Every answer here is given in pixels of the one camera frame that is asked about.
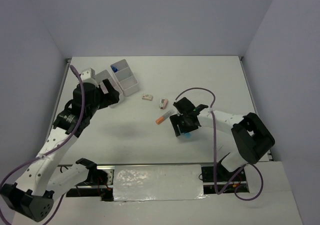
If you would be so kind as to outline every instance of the gray wall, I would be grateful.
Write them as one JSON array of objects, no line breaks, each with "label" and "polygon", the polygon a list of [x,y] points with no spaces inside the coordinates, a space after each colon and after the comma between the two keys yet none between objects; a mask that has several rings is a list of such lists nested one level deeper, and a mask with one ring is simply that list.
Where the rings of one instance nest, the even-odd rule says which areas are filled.
[{"label": "gray wall", "polygon": [[244,66],[304,225],[320,224],[320,0],[273,0]]},{"label": "gray wall", "polygon": [[272,0],[31,0],[71,56],[244,55]]},{"label": "gray wall", "polygon": [[[42,147],[65,62],[29,0],[0,0],[0,18],[2,179]],[[10,220],[13,212],[3,203]]]}]

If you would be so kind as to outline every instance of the plastic sheet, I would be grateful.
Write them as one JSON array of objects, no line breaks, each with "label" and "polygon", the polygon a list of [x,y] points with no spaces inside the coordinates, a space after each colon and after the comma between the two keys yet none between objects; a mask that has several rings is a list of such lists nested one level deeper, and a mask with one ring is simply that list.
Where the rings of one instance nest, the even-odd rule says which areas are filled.
[{"label": "plastic sheet", "polygon": [[115,201],[195,200],[205,198],[201,166],[116,166]]}]

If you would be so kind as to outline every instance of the divided container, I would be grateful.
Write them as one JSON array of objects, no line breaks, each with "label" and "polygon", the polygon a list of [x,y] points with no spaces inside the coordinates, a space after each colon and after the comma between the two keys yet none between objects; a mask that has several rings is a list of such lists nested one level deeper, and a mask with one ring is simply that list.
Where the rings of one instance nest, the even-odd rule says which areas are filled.
[{"label": "divided container", "polygon": [[122,90],[120,89],[120,87],[117,85],[117,83],[115,82],[115,80],[112,78],[112,76],[107,70],[103,70],[102,72],[99,72],[98,74],[95,75],[95,81],[98,84],[102,83],[102,81],[105,79],[108,79],[110,84],[113,86],[113,88],[119,92],[119,102],[109,106],[110,108],[114,108],[118,104],[122,103],[123,100],[125,100],[125,96]]},{"label": "divided container", "polygon": [[111,66],[117,69],[116,72],[112,70],[113,77],[123,91],[125,97],[139,91],[138,81],[125,59],[110,65],[110,67]]}]

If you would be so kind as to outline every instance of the small object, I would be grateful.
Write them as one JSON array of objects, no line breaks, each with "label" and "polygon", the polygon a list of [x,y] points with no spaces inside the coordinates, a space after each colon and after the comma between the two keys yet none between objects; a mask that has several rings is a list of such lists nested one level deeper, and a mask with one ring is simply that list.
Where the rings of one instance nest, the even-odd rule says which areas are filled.
[{"label": "small object", "polygon": [[111,69],[112,69],[112,71],[113,71],[114,73],[118,72],[118,69],[117,69],[115,66],[112,66],[112,65],[111,65]]},{"label": "small object", "polygon": [[167,103],[168,103],[168,99],[162,98],[162,99],[160,100],[159,108],[160,108],[160,109],[165,109],[166,106],[167,106]]},{"label": "small object", "polygon": [[174,111],[173,109],[167,111],[165,114],[163,114],[161,117],[159,117],[159,118],[155,121],[155,123],[159,125],[160,123],[162,123],[164,120],[166,120],[167,118],[169,118],[169,117],[170,117],[172,114],[174,114],[174,113],[175,113],[175,111]]},{"label": "small object", "polygon": [[152,101],[153,96],[151,94],[142,94],[143,100]]}]

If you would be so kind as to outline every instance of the purple cable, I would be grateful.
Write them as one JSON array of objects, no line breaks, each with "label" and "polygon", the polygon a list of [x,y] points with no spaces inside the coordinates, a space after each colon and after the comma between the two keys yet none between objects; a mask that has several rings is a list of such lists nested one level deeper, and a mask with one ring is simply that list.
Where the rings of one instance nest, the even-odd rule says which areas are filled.
[{"label": "purple cable", "polygon": [[[207,91],[208,93],[211,93],[211,95],[213,96],[213,101],[212,103],[210,104],[209,108],[210,108],[210,113],[212,115],[212,120],[213,120],[213,182],[214,182],[214,191],[217,195],[220,195],[222,194],[226,188],[230,185],[230,183],[235,179],[235,177],[241,173],[241,171],[245,168],[246,165],[243,165],[242,167],[240,167],[236,172],[235,174],[229,179],[229,181],[223,186],[223,188],[219,191],[218,189],[218,184],[217,184],[217,181],[218,181],[218,177],[217,177],[217,121],[216,121],[216,117],[215,117],[215,114],[214,114],[214,111],[213,111],[213,105],[216,101],[216,95],[210,91],[209,89],[206,89],[206,88],[202,88],[202,87],[191,87],[191,88],[188,88],[186,90],[184,90],[183,92],[181,92],[176,98],[175,98],[175,101],[178,100],[178,98],[184,94],[185,92],[187,91],[190,91],[190,90],[204,90],[204,91]],[[237,195],[237,190],[239,187],[242,187],[243,185],[240,185],[240,186],[237,186],[234,190],[234,194],[235,196],[240,199],[240,200],[243,200],[243,201],[252,201],[252,200],[255,200],[257,197],[260,196],[260,194],[262,193],[262,190],[264,189],[264,179],[262,177],[262,174],[261,172],[259,171],[259,169],[253,165],[253,164],[250,164],[251,166],[253,166],[257,172],[259,173],[259,176],[260,176],[260,179],[261,179],[261,187],[260,187],[260,190],[259,192],[257,193],[256,196],[252,197],[252,198],[242,198],[240,196]]]},{"label": "purple cable", "polygon": [[[84,88],[84,83],[82,82],[82,79],[80,77],[80,74],[78,73],[78,71],[76,70],[76,68],[73,66],[73,65],[70,65],[70,69],[71,71],[73,72],[73,74],[76,76],[76,78],[79,80],[79,83],[80,83],[80,88],[81,88],[81,112],[80,112],[80,116],[79,116],[79,119],[73,129],[73,131],[69,134],[69,136],[60,144],[60,146],[46,152],[44,154],[44,156],[48,156],[52,153],[54,153],[55,151],[57,151],[58,149],[62,148],[70,139],[71,137],[76,133],[78,127],[80,126],[80,123],[82,121],[82,118],[84,116],[84,112],[85,112],[85,88]],[[17,172],[18,170],[22,169],[23,167],[27,166],[27,165],[30,165],[30,164],[33,164],[34,162],[40,160],[41,158],[39,156],[29,160],[29,161],[26,161],[25,163],[21,164],[20,166],[17,166],[15,169],[13,169],[11,172],[9,172],[5,177],[4,179],[1,181],[0,183],[0,188],[3,187],[3,185],[5,184],[5,182],[8,180],[8,178],[14,174],[15,172]],[[55,214],[57,213],[59,207],[60,207],[60,204],[62,202],[62,199],[63,199],[64,196],[61,196],[60,198],[60,201],[54,211],[54,213],[52,214],[52,216],[48,219],[48,221],[46,221],[43,225],[46,225],[48,224],[48,222],[51,221],[51,219],[55,216]],[[2,213],[1,211],[1,208],[0,208],[0,218],[1,220],[6,224],[6,225],[12,225],[10,222],[8,222],[8,220],[6,220],[4,214]]]}]

